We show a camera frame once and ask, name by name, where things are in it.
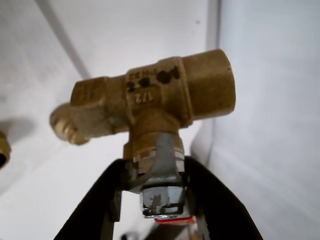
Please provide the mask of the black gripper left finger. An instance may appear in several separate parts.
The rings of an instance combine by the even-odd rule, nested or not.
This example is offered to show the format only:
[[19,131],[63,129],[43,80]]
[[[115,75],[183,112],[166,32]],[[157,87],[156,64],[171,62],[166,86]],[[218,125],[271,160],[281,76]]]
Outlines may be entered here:
[[120,221],[126,161],[107,167],[55,236],[56,240],[111,240]]

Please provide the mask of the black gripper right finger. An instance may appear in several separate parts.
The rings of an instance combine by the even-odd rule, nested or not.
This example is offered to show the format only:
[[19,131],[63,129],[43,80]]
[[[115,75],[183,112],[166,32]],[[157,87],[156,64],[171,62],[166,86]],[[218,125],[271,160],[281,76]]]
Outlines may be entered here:
[[185,173],[201,240],[261,240],[243,203],[204,165],[190,156]]

